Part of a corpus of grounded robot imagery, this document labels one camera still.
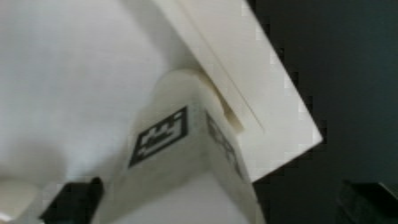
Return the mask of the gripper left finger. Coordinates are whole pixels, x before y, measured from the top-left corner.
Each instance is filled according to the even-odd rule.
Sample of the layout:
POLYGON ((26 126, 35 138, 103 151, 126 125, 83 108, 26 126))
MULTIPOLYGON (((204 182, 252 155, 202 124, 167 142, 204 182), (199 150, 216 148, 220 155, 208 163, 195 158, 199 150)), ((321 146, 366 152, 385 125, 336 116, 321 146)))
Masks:
POLYGON ((89 182, 69 182, 39 216, 44 224, 90 224, 105 194, 99 177, 89 182))

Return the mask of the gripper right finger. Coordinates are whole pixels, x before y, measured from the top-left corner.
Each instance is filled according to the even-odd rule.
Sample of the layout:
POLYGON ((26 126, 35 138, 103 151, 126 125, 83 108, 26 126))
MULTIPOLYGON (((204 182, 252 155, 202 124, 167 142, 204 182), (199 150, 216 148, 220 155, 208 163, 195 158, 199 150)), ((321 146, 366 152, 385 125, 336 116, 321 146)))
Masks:
POLYGON ((398 224, 398 183, 343 181, 334 224, 398 224))

